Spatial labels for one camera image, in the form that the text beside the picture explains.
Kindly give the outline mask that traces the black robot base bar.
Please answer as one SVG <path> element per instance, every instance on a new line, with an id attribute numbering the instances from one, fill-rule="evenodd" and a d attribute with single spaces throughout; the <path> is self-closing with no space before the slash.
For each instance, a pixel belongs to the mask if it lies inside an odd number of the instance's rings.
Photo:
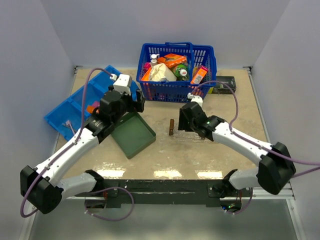
<path id="1" fill-rule="evenodd" d="M 106 194 L 106 206 L 119 208 L 130 204 L 131 198 L 116 187 L 129 191 L 134 203 L 150 205 L 205 205 L 220 207 L 222 198 L 230 203 L 238 195 L 237 190 L 222 190 L 221 179 L 105 179 L 95 191 L 111 188 Z"/>

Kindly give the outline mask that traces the orange toothpaste tube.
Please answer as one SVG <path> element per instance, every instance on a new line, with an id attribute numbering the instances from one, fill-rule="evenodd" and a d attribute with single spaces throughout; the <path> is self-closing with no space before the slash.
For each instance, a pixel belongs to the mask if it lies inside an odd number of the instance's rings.
<path id="1" fill-rule="evenodd" d="M 88 105 L 87 108 L 86 108 L 86 111 L 87 111 L 89 114 L 92 114 L 95 109 L 96 109 L 96 107 L 94 107 L 94 106 L 92 106 L 92 105 Z"/>

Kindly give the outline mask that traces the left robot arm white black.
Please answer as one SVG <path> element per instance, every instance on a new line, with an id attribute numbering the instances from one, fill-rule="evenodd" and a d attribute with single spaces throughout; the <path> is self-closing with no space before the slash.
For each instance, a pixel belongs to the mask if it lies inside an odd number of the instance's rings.
<path id="1" fill-rule="evenodd" d="M 81 193 L 99 196 L 104 190 L 104 179 L 93 170 L 65 180 L 62 178 L 86 152 L 99 145 L 115 130 L 124 114 L 142 113 L 145 101 L 141 90 L 136 90 L 136 100 L 129 93 L 115 89 L 107 91 L 100 99 L 99 107 L 94 109 L 72 139 L 37 167 L 27 165 L 21 170 L 22 201 L 30 202 L 36 210 L 48 214 L 68 197 Z"/>

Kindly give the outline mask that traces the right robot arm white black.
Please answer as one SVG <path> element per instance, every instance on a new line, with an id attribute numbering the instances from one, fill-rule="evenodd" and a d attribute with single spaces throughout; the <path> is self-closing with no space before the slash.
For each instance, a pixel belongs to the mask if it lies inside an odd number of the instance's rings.
<path id="1" fill-rule="evenodd" d="M 255 164 L 252 169 L 230 171 L 221 183 L 214 185 L 220 198 L 233 197 L 242 189 L 256 187 L 277 195 L 296 173 L 286 145 L 260 141 L 230 128 L 226 120 L 207 116 L 197 102 L 180 108 L 178 130 L 195 132 L 201 138 L 227 146 Z"/>

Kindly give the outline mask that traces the clear glass tray wooden handles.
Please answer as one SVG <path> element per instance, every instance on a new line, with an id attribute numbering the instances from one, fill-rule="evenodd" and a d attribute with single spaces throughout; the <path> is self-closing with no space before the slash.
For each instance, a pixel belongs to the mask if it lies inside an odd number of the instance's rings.
<path id="1" fill-rule="evenodd" d="M 169 137 L 175 139 L 179 142 L 188 142 L 188 143 L 212 143 L 207 138 L 201 138 L 197 133 L 195 132 L 187 132 L 184 130 L 178 130 L 178 121 L 175 121 L 174 119 L 170 119 L 169 122 Z"/>

